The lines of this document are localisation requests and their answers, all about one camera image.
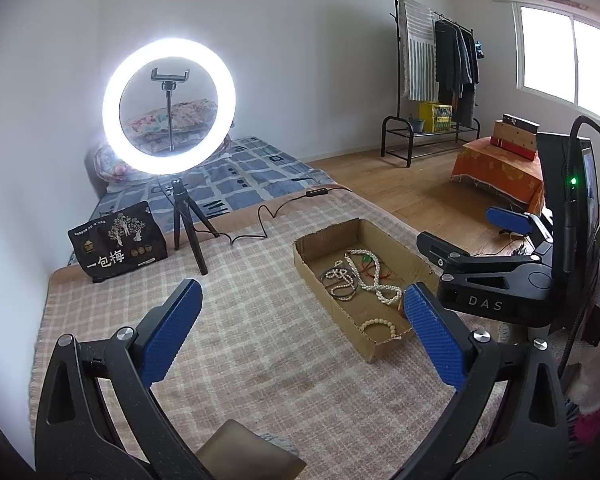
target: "ring light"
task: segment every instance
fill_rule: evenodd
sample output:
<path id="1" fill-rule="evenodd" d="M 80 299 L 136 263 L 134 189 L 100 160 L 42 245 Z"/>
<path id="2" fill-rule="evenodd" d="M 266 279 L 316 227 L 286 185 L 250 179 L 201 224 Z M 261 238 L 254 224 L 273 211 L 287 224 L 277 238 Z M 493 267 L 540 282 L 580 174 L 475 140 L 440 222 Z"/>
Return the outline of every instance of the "ring light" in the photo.
<path id="1" fill-rule="evenodd" d="M 198 63 L 211 76 L 218 94 L 218 113 L 206 137 L 188 152 L 153 156 L 138 150 L 126 138 L 120 123 L 120 100 L 126 85 L 144 65 L 165 57 L 183 57 Z M 229 69 L 206 46 L 189 40 L 158 40 L 136 50 L 111 76 L 102 104 L 107 140 L 119 158 L 136 170 L 152 174 L 181 173 L 197 166 L 218 149 L 234 121 L 235 88 Z"/>

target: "blue textured pad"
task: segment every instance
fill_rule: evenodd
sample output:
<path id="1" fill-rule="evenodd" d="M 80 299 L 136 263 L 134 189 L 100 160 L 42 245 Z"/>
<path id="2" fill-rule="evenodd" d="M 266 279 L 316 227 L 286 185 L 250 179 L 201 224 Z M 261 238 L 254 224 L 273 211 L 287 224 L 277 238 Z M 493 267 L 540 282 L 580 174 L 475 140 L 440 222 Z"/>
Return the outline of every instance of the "blue textured pad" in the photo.
<path id="1" fill-rule="evenodd" d="M 522 213 L 514 213 L 501 207 L 490 207 L 486 213 L 487 221 L 502 229 L 522 236 L 531 234 L 531 221 Z"/>
<path id="2" fill-rule="evenodd" d="M 192 281 L 144 346 L 140 380 L 147 388 L 163 380 L 202 309 L 202 288 Z"/>
<path id="3" fill-rule="evenodd" d="M 404 291 L 404 313 L 422 342 L 429 359 L 443 383 L 460 390 L 466 381 L 466 360 L 462 349 L 433 309 L 429 300 L 415 286 Z"/>

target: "pink fabric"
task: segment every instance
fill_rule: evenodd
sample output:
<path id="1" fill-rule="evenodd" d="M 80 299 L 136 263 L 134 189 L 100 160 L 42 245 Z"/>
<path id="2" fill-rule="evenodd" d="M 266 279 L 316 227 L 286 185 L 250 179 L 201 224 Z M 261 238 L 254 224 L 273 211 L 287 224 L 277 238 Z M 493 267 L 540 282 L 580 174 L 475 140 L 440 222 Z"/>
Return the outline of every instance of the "pink fabric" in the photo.
<path id="1" fill-rule="evenodd" d="M 581 415 L 573 430 L 581 443 L 587 446 L 591 444 L 600 431 L 600 409 L 589 415 Z"/>

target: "jewelry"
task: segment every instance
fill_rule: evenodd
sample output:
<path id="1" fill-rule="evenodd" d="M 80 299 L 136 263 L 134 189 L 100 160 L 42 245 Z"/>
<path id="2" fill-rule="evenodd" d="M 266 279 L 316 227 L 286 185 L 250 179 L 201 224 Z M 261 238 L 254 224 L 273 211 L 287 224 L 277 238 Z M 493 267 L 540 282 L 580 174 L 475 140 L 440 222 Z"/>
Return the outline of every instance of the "jewelry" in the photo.
<path id="1" fill-rule="evenodd" d="M 326 285 L 324 287 L 327 289 L 328 293 L 331 295 L 332 298 L 335 298 L 339 301 L 350 301 L 351 298 L 353 298 L 356 295 L 356 291 L 358 290 L 359 280 L 350 269 L 347 269 L 347 267 L 336 266 L 325 270 L 320 276 L 320 283 L 322 283 L 323 285 L 324 280 L 340 280 L 345 282 L 341 285 L 335 285 L 331 287 L 331 290 L 329 290 Z M 336 290 L 349 287 L 352 289 L 352 291 L 349 294 L 341 296 L 335 293 Z"/>
<path id="2" fill-rule="evenodd" d="M 391 339 L 402 339 L 399 335 L 396 335 L 395 325 L 387 319 L 382 319 L 382 318 L 376 317 L 375 319 L 370 319 L 369 321 L 365 321 L 362 324 L 362 326 L 360 327 L 360 330 L 362 330 L 362 332 L 364 332 L 366 327 L 374 325 L 374 324 L 387 325 L 389 327 L 389 330 L 391 331 Z"/>
<path id="3" fill-rule="evenodd" d="M 363 281 L 362 277 L 360 276 L 360 272 L 358 272 L 358 268 L 356 267 L 356 264 L 353 262 L 353 260 L 349 256 L 350 254 L 366 254 L 367 256 L 371 256 L 371 259 L 376 264 L 373 285 L 367 285 Z M 397 285 L 381 285 L 380 284 L 380 260 L 371 251 L 367 251 L 366 249 L 351 249 L 348 251 L 344 251 L 344 259 L 349 264 L 349 267 L 351 267 L 351 270 L 352 270 L 353 274 L 355 275 L 355 277 L 358 279 L 358 282 L 360 283 L 360 286 L 362 287 L 362 289 L 368 290 L 370 292 L 375 292 L 376 296 L 378 297 L 378 300 L 380 300 L 380 302 L 382 304 L 391 305 L 391 304 L 395 303 L 396 301 L 400 300 L 400 298 L 402 297 L 402 289 L 399 286 L 397 286 Z M 336 266 L 341 266 L 341 265 L 342 265 L 342 261 L 338 260 L 336 262 Z M 382 294 L 382 292 L 384 290 L 394 292 L 395 293 L 394 297 L 386 298 Z"/>

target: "window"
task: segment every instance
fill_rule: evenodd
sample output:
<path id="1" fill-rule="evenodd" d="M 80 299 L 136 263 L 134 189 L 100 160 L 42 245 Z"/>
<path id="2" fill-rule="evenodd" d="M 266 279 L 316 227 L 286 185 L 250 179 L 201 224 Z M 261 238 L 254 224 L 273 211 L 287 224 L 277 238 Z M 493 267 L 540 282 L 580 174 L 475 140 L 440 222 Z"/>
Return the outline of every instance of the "window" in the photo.
<path id="1" fill-rule="evenodd" d="M 600 116 L 600 26 L 564 12 L 516 4 L 518 87 Z"/>

